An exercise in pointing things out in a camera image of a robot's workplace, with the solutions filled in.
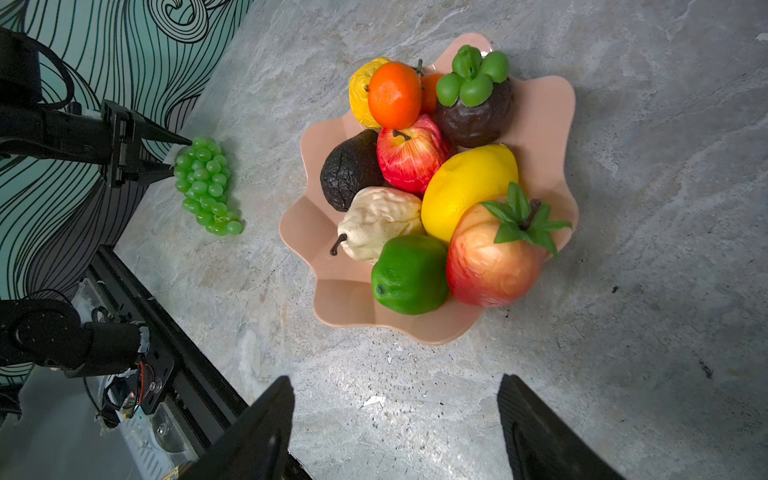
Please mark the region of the pink scalloped fruit bowl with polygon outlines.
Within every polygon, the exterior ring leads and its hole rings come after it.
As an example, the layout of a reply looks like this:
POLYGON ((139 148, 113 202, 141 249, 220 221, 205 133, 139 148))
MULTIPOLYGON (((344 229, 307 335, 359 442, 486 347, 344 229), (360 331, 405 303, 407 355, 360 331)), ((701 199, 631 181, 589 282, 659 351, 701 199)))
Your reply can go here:
MULTIPOLYGON (((517 159, 526 193, 549 203, 553 219, 578 225, 579 207, 565 176, 566 149, 576 110, 574 87, 560 76, 514 79, 512 84, 512 123, 500 140, 517 159)), ((452 342, 482 317, 484 308, 449 298, 435 311, 401 315, 374 299, 371 264, 355 261, 345 253, 336 257, 330 254, 344 215, 326 201, 320 171, 334 147, 362 130, 353 113, 347 111, 304 131, 300 152, 307 187, 282 217, 280 236, 316 277, 313 308, 320 321, 339 328, 385 327, 427 345, 452 342)))

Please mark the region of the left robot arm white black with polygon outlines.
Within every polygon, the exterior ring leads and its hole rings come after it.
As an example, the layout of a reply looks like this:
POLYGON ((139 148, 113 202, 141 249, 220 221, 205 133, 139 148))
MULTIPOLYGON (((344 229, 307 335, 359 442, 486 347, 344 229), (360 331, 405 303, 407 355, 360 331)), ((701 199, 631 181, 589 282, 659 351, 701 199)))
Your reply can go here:
POLYGON ((97 165, 105 182, 147 186, 173 175, 144 142, 190 146, 192 141, 166 130, 142 114, 105 100, 86 115, 74 100, 74 81, 66 64, 47 46, 23 33, 1 30, 1 156, 29 156, 97 165), (56 67, 65 98, 42 101, 40 57, 56 67))

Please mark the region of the red fake apple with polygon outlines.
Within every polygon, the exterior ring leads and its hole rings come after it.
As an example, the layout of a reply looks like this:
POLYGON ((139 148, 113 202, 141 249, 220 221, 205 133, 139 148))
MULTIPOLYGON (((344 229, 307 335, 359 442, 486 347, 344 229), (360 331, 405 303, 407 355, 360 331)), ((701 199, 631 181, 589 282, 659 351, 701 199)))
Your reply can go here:
POLYGON ((427 114, 409 127, 382 128, 376 146, 379 168, 391 186, 422 197, 437 170, 454 148, 427 114))

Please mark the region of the orange oval cherry tomato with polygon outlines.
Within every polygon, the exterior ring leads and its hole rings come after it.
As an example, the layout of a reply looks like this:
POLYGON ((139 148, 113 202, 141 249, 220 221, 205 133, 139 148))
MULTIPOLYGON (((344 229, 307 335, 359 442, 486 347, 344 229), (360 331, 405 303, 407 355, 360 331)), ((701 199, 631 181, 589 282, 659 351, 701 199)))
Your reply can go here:
POLYGON ((400 130, 413 124, 421 111, 422 85, 416 71, 400 62, 380 67, 369 84, 368 104, 374 120, 400 130))

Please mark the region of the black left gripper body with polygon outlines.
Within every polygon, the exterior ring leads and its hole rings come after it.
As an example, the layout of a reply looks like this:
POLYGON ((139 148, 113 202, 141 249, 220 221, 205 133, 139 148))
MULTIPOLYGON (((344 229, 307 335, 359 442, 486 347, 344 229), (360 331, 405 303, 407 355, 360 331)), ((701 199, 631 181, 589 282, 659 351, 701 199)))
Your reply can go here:
POLYGON ((144 117, 111 100, 102 102, 100 112, 110 134, 110 154, 107 163, 101 168, 102 177, 112 188, 121 187, 127 182, 143 186, 141 125, 144 117))

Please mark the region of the dark fake avocado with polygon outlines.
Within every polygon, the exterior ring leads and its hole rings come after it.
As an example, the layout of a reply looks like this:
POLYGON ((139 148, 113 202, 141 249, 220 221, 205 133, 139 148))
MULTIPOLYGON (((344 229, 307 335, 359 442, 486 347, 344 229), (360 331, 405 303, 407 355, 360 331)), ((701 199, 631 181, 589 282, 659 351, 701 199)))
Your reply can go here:
POLYGON ((378 132, 366 129, 340 143, 326 158, 320 185, 326 201, 336 211, 348 211, 363 188, 387 184, 378 163, 377 140, 378 132))

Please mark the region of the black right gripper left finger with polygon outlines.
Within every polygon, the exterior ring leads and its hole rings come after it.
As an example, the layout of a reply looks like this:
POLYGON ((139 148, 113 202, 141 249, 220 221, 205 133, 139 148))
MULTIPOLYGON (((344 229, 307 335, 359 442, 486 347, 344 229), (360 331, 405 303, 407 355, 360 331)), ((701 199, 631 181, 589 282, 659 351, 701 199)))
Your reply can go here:
POLYGON ((281 376, 180 478, 281 479, 288 462, 294 407, 291 382, 281 376))

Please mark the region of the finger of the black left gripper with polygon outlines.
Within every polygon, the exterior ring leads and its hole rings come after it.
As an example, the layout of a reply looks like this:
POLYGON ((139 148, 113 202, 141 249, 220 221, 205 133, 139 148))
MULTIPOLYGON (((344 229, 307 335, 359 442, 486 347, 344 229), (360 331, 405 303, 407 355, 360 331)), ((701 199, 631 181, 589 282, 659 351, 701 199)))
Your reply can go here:
POLYGON ((165 163, 143 163, 139 169, 139 184, 150 185, 174 176, 173 166, 165 163))
POLYGON ((143 119, 140 124, 141 136, 145 140, 178 144, 183 146, 190 146, 192 144, 191 140, 171 132, 151 120, 143 119))

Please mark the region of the green fake grape bunch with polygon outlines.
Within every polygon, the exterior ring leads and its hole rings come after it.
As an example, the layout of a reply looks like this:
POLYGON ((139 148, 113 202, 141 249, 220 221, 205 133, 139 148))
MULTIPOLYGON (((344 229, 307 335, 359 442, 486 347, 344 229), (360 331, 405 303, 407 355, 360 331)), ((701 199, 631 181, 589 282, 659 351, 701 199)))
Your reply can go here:
POLYGON ((183 196, 183 209, 207 232, 220 236, 243 233, 239 210, 229 199, 233 177, 223 147, 213 138, 194 137, 173 162, 175 188, 183 196))

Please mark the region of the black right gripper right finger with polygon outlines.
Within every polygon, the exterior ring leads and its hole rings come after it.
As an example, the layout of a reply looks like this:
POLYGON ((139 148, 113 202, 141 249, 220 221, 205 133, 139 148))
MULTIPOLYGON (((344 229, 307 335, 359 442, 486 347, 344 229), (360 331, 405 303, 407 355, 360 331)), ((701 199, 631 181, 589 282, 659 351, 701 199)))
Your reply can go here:
POLYGON ((505 448, 515 479, 623 478, 516 375, 497 394, 505 448))

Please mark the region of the small yellow fake pear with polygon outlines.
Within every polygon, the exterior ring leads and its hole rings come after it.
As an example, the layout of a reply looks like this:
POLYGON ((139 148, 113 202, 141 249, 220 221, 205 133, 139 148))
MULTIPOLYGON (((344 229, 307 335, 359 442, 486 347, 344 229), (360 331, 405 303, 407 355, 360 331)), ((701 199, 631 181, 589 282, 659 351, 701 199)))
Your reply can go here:
POLYGON ((386 57, 375 58, 360 67, 349 80, 350 109, 356 120, 367 129, 381 129, 381 125, 374 119, 369 108, 369 86, 373 75, 389 62, 390 59, 386 57))

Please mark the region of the orange cherry tomato with stem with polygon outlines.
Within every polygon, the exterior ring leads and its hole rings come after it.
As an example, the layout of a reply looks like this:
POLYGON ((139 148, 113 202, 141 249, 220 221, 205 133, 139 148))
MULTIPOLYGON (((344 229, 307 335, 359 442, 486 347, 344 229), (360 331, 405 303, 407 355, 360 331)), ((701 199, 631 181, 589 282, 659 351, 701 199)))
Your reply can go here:
POLYGON ((441 73, 426 72, 422 59, 418 60, 414 71, 418 74, 422 88, 421 114, 434 115, 437 110, 437 83, 443 77, 441 73))

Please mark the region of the green fake lime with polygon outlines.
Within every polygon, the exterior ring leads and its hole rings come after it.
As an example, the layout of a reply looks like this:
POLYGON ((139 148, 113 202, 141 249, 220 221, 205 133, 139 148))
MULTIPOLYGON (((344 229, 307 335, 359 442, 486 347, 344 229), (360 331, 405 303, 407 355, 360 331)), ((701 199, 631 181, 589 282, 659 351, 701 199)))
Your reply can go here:
POLYGON ((423 235, 399 236, 383 247, 371 274, 374 299, 403 315, 438 309, 449 296, 447 248, 423 235))

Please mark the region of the red fake strawberry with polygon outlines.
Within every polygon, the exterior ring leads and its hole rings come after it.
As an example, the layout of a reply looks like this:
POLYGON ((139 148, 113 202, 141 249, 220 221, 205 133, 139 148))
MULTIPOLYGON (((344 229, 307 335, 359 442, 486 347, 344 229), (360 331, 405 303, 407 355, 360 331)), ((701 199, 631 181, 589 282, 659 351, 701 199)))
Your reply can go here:
POLYGON ((572 223, 550 218, 552 206, 514 182, 470 207, 452 235, 446 275, 452 296, 483 308, 515 302, 532 289, 543 264, 558 255, 553 234, 572 223))

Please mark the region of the yellow fake lemon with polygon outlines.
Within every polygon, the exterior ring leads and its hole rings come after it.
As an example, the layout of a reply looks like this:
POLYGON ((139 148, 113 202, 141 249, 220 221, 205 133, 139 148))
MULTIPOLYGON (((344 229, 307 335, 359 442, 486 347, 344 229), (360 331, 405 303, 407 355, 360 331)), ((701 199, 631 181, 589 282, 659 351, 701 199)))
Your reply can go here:
POLYGON ((434 174, 423 197, 421 220, 427 234, 448 244, 470 207, 505 196, 509 183, 518 179, 516 158, 503 144, 452 156, 434 174))

